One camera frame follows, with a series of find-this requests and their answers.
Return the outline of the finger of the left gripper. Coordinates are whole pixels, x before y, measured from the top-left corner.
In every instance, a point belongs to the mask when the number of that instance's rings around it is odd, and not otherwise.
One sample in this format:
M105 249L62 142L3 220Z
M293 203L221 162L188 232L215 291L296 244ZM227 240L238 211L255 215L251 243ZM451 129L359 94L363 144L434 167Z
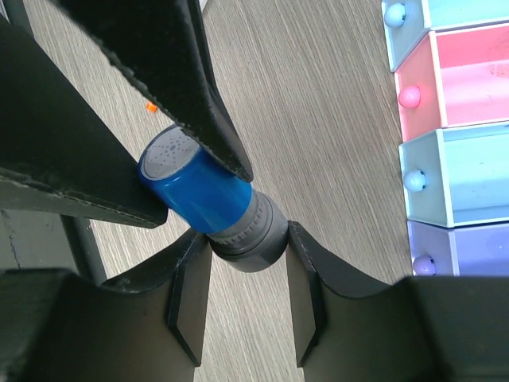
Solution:
M224 169L254 173L213 72L198 1L56 1L144 97Z
M155 228L167 208L23 28L1 20L1 206Z

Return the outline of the light blue front bin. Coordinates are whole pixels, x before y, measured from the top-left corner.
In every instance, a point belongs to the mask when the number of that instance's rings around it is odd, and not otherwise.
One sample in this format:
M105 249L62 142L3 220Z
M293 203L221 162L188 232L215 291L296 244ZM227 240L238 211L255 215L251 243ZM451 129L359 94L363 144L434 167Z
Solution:
M448 31L508 20L507 0L383 0L381 10L391 72L431 30Z

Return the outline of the purple plastic bin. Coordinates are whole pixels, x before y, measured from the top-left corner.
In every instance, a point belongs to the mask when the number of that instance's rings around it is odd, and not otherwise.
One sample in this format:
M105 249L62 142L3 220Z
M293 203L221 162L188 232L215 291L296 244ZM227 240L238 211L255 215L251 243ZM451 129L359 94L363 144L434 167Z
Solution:
M441 228L407 224L413 273L418 276L508 276L508 224Z

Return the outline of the pink plastic bin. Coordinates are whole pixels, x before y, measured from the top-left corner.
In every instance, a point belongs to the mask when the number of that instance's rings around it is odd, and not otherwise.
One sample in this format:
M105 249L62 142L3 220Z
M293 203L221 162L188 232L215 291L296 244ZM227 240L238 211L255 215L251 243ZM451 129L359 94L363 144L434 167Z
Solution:
M394 74L403 141L508 119L508 24L430 31Z

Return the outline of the blue small object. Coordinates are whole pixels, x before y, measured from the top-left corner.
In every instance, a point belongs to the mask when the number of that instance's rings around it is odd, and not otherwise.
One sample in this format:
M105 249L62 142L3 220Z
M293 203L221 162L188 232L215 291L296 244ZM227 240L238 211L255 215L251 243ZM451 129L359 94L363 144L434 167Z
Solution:
M142 183L236 270L253 273L277 262L288 222L265 194L225 170L177 125L158 134L138 163Z

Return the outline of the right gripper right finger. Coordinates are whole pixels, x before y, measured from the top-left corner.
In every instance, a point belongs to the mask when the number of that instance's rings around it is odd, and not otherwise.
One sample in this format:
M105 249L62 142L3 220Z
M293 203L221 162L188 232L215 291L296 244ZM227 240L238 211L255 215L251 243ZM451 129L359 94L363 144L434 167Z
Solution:
M307 381L505 381L508 281L406 277L385 284L289 223L297 366Z

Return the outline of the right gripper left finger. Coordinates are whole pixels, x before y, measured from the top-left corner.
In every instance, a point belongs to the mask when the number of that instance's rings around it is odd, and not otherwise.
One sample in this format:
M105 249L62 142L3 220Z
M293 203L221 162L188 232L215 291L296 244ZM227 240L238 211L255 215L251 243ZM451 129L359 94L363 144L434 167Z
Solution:
M211 260L190 230L102 285L64 269L3 271L2 380L193 380Z

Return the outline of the light blue bin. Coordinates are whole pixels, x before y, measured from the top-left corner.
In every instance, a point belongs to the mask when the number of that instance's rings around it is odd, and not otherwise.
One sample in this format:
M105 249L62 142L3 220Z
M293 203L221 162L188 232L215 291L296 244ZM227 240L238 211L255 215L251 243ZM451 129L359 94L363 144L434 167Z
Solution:
M406 217L443 228L508 220L508 125L436 129L399 147Z
M381 10L391 72L431 30L448 31L508 20L507 0L383 0Z

